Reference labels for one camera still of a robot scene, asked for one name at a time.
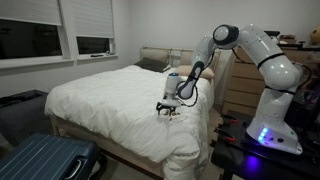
window blind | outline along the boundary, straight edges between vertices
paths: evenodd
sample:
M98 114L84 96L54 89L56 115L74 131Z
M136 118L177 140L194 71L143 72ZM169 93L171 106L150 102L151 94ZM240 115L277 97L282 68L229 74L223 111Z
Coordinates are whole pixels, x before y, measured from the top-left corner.
M58 0L0 0L0 19L62 25Z
M111 0L72 0L76 35L113 38Z

pillow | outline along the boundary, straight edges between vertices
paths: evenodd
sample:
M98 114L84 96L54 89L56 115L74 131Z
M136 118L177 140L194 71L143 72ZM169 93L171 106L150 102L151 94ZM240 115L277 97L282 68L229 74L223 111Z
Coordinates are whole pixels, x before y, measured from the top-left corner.
M168 63L169 51L160 49L140 49L140 60L144 58Z
M167 63L155 61L153 59L144 58L142 61L135 63L134 65L154 72L164 72L167 70Z
M180 76L189 76L190 72L192 70L191 65L182 65L177 67L177 69L174 71L175 73L179 74ZM205 78L205 79L212 79L214 76L214 73L212 69L206 68L204 71L201 73L200 78Z
M180 59L180 65L191 65L191 58L192 58L193 51L181 51L181 59ZM211 70L214 70L215 61L219 57L219 52L215 52L215 55L209 65L209 68Z

floor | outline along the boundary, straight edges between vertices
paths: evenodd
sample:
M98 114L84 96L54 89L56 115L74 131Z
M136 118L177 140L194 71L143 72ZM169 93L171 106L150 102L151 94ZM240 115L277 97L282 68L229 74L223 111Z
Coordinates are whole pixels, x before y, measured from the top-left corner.
M213 132L213 128L217 126L218 123L222 121L220 118L219 112L220 107L215 106L210 111L210 122L209 122L209 131L208 131L208 139L216 139L217 135ZM7 154L12 147L10 145L2 145L0 146L0 159L2 156ZM220 174L223 172L222 169L213 165L208 161L207 167L203 172L201 180L219 180ZM110 159L108 161L108 167L102 177L101 180L152 180L152 178L132 169L116 160ZM241 180L241 178L234 176L233 180Z

blue suitcase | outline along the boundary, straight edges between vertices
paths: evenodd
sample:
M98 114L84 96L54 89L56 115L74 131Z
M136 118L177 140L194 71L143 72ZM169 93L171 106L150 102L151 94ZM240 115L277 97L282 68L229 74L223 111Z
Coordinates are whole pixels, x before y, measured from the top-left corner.
M99 157L94 142L35 133L0 161L0 179L88 179Z

headboard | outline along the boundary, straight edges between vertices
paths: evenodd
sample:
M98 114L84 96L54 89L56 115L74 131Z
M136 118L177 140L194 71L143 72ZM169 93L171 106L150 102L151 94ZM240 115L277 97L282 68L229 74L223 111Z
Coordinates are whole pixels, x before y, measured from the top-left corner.
M193 49L143 46L140 49L140 60L143 58L149 58L156 61L166 62L172 67L178 67L179 65L191 65L192 52ZM216 65L218 64L220 53L221 52L219 50L215 51L214 59L209 66L213 72L215 72Z

